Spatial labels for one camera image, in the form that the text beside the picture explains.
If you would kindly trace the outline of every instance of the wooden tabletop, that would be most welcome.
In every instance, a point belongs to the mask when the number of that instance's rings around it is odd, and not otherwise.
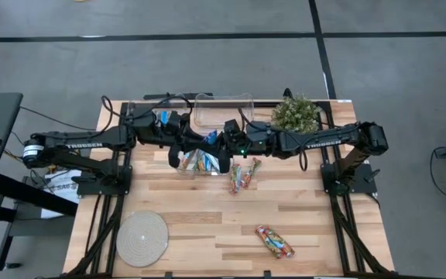
[[[121,101],[113,102],[116,112]],[[351,102],[331,101],[335,125],[355,122]],[[228,120],[237,116],[235,109],[211,108],[206,117]],[[271,108],[255,108],[254,119],[269,121]],[[103,108],[98,129],[108,121]],[[340,146],[346,156],[350,146]],[[168,249],[155,264],[137,268],[115,256],[114,277],[163,276],[273,276],[340,275],[341,263],[329,197],[323,192],[319,149],[308,150],[309,168],[303,172],[298,157],[280,160],[260,157],[262,165],[249,189],[237,195],[228,193],[229,176],[192,176],[179,174],[168,165],[168,149],[142,146],[133,150],[133,181],[125,197],[122,222],[133,212],[152,210],[169,227]],[[111,151],[96,149],[91,158],[111,158]],[[236,157],[244,169],[252,158]],[[383,221],[378,205],[363,194],[353,194],[352,206],[359,236],[379,262],[393,269]],[[85,243],[96,196],[82,198],[78,205],[63,272],[75,267],[85,251]],[[101,206],[98,209],[91,242],[95,238]],[[258,225],[275,229],[296,251],[294,258],[277,260],[254,231]],[[352,243],[345,235],[351,269],[355,270]],[[102,249],[99,270],[105,270],[109,238]]]

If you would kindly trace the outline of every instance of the green plant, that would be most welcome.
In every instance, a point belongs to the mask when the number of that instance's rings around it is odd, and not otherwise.
[[[304,96],[285,98],[273,110],[273,124],[296,133],[310,133],[317,130],[317,113],[320,109]]]

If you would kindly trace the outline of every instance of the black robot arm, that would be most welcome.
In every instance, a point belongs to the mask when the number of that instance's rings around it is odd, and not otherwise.
[[[192,130],[190,114],[179,115],[173,111],[168,121],[161,123],[146,105],[136,104],[131,109],[131,113],[124,116],[124,125],[104,132],[35,133],[26,141],[23,162],[28,168],[55,164],[90,172],[96,178],[115,178],[120,175],[121,169],[125,169],[118,166],[117,162],[111,159],[92,160],[70,151],[99,147],[127,151],[139,141],[141,144],[169,146],[168,161],[171,167],[179,166],[179,152],[199,149],[218,158],[220,172],[227,173],[230,158],[235,155],[287,159],[304,150],[346,143],[355,148],[345,159],[335,162],[335,176],[339,184],[348,188],[354,182],[355,169],[359,164],[370,155],[380,155],[388,150],[383,128],[372,122],[357,122],[334,129],[299,134],[278,129],[267,122],[249,122],[247,119],[244,131],[233,119],[225,123],[223,131],[210,144],[203,135]]]

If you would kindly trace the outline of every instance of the round mat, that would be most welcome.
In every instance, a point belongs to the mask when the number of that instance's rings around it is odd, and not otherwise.
[[[116,239],[118,254],[133,267],[154,264],[168,247],[168,227],[155,212],[134,212],[126,219]]]

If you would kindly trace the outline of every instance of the gray carpet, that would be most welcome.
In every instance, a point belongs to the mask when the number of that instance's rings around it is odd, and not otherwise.
[[[324,32],[446,31],[446,1],[317,0]],[[312,32],[305,0],[0,0],[0,36]],[[372,158],[396,269],[446,277],[446,197],[431,184],[429,158],[446,145],[446,37],[326,39],[338,98],[361,120],[385,127],[390,150]],[[65,122],[95,127],[101,95],[141,99],[167,91],[326,98],[315,39],[0,43],[0,92]],[[21,111],[14,131],[67,130]],[[21,153],[11,138],[7,148]],[[0,172],[27,170],[4,157]],[[446,160],[434,173],[446,191]],[[0,242],[5,224],[0,223]],[[69,236],[16,238],[0,278],[56,276]]]

